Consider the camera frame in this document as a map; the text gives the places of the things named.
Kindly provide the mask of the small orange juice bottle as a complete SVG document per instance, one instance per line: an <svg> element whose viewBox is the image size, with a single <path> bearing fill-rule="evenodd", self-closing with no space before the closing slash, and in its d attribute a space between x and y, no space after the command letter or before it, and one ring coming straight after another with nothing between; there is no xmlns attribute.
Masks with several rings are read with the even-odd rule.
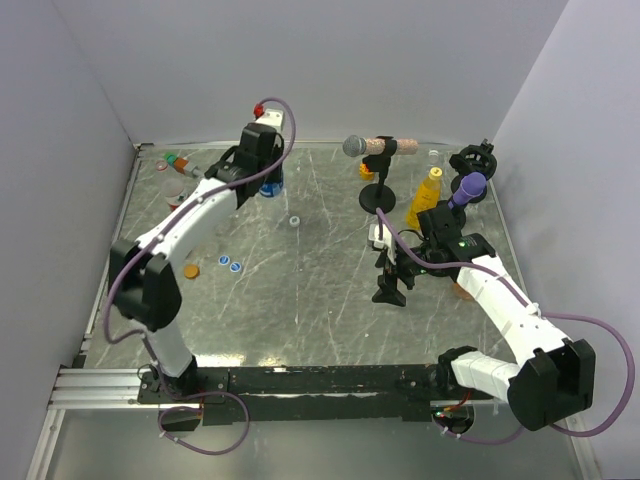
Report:
<svg viewBox="0 0 640 480"><path fill-rule="evenodd" d="M468 291L462 288L458 283L452 284L452 290L454 294L460 299L464 301L470 301L470 302L474 301L474 297Z"/></svg>

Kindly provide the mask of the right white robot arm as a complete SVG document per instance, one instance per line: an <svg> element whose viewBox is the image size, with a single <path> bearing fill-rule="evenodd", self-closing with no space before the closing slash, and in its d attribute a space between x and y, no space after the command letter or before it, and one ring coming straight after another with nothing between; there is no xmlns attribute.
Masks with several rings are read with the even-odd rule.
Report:
<svg viewBox="0 0 640 480"><path fill-rule="evenodd" d="M514 362L492 358L467 347L445 354L436 375L441 394L458 398L468 389L509 405L518 422L537 431L591 407L596 355L585 340L573 341L544 318L514 282L491 245L480 234L464 235L448 206L440 232L425 236L432 250L414 253L382 211L373 244L398 265L405 253L424 271L440 271L482 308L512 351Z"/></svg>

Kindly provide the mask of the blue label water bottle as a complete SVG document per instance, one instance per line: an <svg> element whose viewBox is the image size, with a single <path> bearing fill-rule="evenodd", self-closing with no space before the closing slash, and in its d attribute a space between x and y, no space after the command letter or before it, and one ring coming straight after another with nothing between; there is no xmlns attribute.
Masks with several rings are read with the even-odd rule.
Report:
<svg viewBox="0 0 640 480"><path fill-rule="evenodd" d="M284 186L284 174L282 167L274 169L265 177L265 181L260 187L259 193L266 198L274 198L278 196Z"/></svg>

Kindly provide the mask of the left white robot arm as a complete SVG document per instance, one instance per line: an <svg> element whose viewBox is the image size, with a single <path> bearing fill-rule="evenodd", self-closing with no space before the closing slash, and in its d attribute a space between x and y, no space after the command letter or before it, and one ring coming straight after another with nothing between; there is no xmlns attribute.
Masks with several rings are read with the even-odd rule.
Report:
<svg viewBox="0 0 640 480"><path fill-rule="evenodd" d="M109 254L105 310L117 310L140 335L161 388L184 402L199 388L197 361L177 323L182 295L176 279L188 254L222 221L282 174L281 130L258 121L247 124L205 173L193 193L149 232L114 242Z"/></svg>

